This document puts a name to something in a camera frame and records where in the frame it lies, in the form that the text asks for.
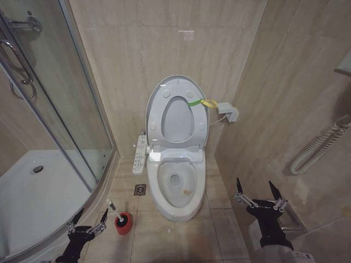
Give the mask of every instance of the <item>toilet lid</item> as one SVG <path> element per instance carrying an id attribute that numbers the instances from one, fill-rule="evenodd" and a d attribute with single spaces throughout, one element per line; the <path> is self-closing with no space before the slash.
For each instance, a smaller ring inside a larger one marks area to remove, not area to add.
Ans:
<path id="1" fill-rule="evenodd" d="M 151 148 L 203 148 L 208 134 L 208 108 L 188 103 L 205 99 L 191 78 L 170 76 L 152 92 L 146 108 L 146 135 Z"/>

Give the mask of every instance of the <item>power cord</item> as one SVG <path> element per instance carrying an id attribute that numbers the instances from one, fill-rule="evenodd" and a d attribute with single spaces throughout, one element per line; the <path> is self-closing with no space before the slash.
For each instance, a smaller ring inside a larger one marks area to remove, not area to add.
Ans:
<path id="1" fill-rule="evenodd" d="M 224 120 L 225 118 L 226 118 L 226 115 L 224 115 L 224 117 L 221 118 L 221 119 L 218 119 L 218 120 L 216 120 L 216 121 L 214 121 L 214 122 L 210 122 L 209 125 L 212 125 L 212 124 L 214 124 L 214 123 L 216 123 L 216 122 L 220 122 L 220 121 Z"/>

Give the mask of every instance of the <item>shower enclosure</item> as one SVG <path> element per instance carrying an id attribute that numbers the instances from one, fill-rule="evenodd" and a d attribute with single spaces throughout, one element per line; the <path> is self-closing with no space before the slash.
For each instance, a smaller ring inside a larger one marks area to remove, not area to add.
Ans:
<path id="1" fill-rule="evenodd" d="M 83 207 L 116 152 L 68 1 L 0 2 L 0 262 Z"/>

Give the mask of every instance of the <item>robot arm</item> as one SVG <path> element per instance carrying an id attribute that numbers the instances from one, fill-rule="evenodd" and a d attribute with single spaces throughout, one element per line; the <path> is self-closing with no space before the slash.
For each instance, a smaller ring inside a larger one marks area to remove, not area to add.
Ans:
<path id="1" fill-rule="evenodd" d="M 263 258 L 266 263 L 314 263 L 310 254 L 294 251 L 289 240 L 282 231 L 278 218 L 282 216 L 288 201 L 282 198 L 279 190 L 269 181 L 274 202 L 250 199 L 242 190 L 239 178 L 236 179 L 235 200 L 246 206 L 253 215 L 262 233 L 260 239 L 263 248 Z"/>
<path id="2" fill-rule="evenodd" d="M 78 263 L 78 259 L 81 256 L 81 251 L 85 243 L 94 239 L 97 235 L 101 234 L 106 229 L 107 212 L 108 209 L 106 209 L 100 223 L 94 227 L 76 227 L 75 225 L 78 223 L 78 220 L 83 214 L 82 209 L 69 223 L 68 238 L 70 239 L 70 243 L 66 247 L 63 255 L 56 259 L 56 262 Z"/>
<path id="3" fill-rule="evenodd" d="M 283 245 L 293 250 L 291 242 L 286 239 L 278 223 L 278 218 L 282 216 L 288 201 L 282 198 L 279 190 L 271 181 L 269 181 L 269 186 L 275 202 L 258 199 L 252 200 L 244 194 L 240 180 L 237 178 L 234 198 L 241 204 L 246 205 L 246 210 L 257 219 L 262 233 L 260 240 L 262 248 L 266 245 Z"/>

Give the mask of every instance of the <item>stain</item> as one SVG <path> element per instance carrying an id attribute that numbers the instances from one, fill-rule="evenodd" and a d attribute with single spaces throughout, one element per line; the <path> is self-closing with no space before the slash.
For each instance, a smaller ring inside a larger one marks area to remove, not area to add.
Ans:
<path id="1" fill-rule="evenodd" d="M 187 196 L 189 196 L 189 195 L 192 194 L 192 191 L 184 190 L 184 194 L 187 195 Z"/>

